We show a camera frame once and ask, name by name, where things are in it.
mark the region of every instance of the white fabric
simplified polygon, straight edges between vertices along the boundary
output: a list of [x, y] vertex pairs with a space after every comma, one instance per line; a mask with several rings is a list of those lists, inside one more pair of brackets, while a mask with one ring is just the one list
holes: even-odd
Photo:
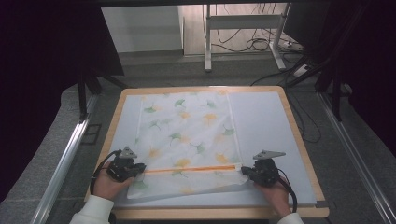
[[291, 213], [282, 219], [280, 219], [277, 224], [304, 224], [298, 213]]
[[227, 92], [149, 94], [140, 103], [132, 148], [147, 168], [128, 199], [221, 192], [248, 180], [235, 170], [241, 159]]
[[114, 203], [94, 195], [90, 195], [87, 203], [79, 213], [73, 215], [70, 224], [108, 224], [108, 216]]

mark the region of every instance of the black metal bar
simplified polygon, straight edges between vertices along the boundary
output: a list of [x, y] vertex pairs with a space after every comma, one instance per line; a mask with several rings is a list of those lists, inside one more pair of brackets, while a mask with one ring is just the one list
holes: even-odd
[[85, 97], [85, 78], [81, 72], [78, 75], [79, 123], [87, 118], [87, 98]]

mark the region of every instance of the green leaf print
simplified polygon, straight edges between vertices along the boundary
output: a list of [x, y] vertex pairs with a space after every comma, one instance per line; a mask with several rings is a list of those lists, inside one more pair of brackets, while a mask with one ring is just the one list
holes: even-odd
[[152, 106], [152, 107], [149, 107], [149, 108], [145, 108], [144, 111], [145, 111], [146, 113], [154, 113], [156, 110], [155, 110], [155, 109], [153, 108], [153, 106]]
[[183, 103], [184, 103], [185, 101], [186, 101], [186, 100], [184, 100], [184, 99], [180, 99], [180, 100], [176, 101], [176, 102], [175, 102], [175, 107], [177, 107], [178, 105], [183, 106], [183, 107], [186, 107], [186, 106], [183, 105]]
[[188, 178], [186, 175], [183, 175], [183, 173], [182, 173], [182, 172], [183, 172], [183, 171], [181, 171], [181, 170], [174, 171], [174, 172], [172, 173], [172, 176], [176, 176], [176, 175], [182, 175], [182, 176], [184, 176], [184, 177]]
[[223, 135], [233, 135], [235, 133], [235, 129], [227, 129], [224, 125], [223, 127], [225, 129]]
[[207, 100], [206, 105], [209, 106], [212, 109], [216, 108], [215, 103], [213, 101], [211, 101], [211, 100]]
[[174, 140], [174, 139], [181, 139], [181, 134], [180, 133], [173, 133], [173, 134], [171, 134], [171, 135], [169, 135], [169, 137], [171, 137], [172, 138], [172, 140], [171, 140], [171, 143], [169, 144], [169, 145], [172, 145], [172, 141]]
[[198, 145], [198, 146], [195, 146], [193, 144], [190, 144], [190, 145], [192, 145], [193, 147], [196, 147], [197, 154], [201, 154], [201, 153], [203, 153], [205, 151], [205, 147], [204, 147], [204, 143], [203, 142], [200, 145]]
[[154, 121], [152, 121], [150, 124], [149, 124], [149, 128], [152, 128], [152, 127], [157, 127], [159, 130], [161, 130], [161, 128], [160, 128], [160, 126], [158, 126], [158, 122], [159, 122], [159, 120], [154, 120]]

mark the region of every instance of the white board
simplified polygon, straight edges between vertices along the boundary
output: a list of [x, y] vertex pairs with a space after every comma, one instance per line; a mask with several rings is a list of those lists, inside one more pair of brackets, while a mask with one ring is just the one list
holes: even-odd
[[[110, 151], [134, 144], [141, 97], [127, 96]], [[277, 92], [230, 93], [230, 104], [244, 165], [251, 167], [254, 164], [252, 157], [262, 150], [286, 152], [286, 156], [274, 158], [276, 166], [288, 176], [298, 204], [316, 204], [314, 191]], [[267, 205], [251, 181], [222, 193], [144, 200], [128, 200], [126, 194], [127, 190], [119, 194], [115, 200], [116, 207]]]

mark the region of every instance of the table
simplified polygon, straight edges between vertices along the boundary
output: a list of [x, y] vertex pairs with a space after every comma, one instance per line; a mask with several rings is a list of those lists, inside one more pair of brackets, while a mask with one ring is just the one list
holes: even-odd
[[212, 71], [212, 52], [210, 42], [211, 30], [225, 29], [276, 29], [276, 35], [273, 41], [268, 43], [270, 50], [274, 56], [276, 65], [280, 71], [286, 70], [282, 57], [277, 48], [280, 36], [283, 32], [290, 3], [287, 3], [285, 9], [280, 15], [227, 15], [227, 16], [211, 16], [210, 5], [206, 5], [206, 24], [205, 24], [205, 71]]
[[[268, 87], [180, 87], [180, 88], [147, 88], [147, 89], [127, 89], [120, 96], [117, 108], [111, 120], [104, 145], [97, 164], [99, 164], [109, 153], [117, 125], [120, 120], [122, 107], [128, 95], [142, 94], [163, 94], [183, 91], [227, 91], [227, 92], [277, 92], [281, 103], [285, 109], [292, 134], [297, 143], [308, 177], [311, 181], [317, 205], [302, 206], [298, 208], [301, 217], [326, 217], [329, 215], [329, 208], [325, 203], [325, 198], [321, 191], [318, 179], [313, 169], [312, 163], [306, 152], [303, 139], [300, 136], [296, 121], [292, 115], [286, 94], [282, 88], [277, 86]], [[250, 207], [134, 207], [114, 209], [113, 212], [119, 219], [254, 219], [254, 218], [275, 218], [276, 214], [270, 207], [250, 206]]]

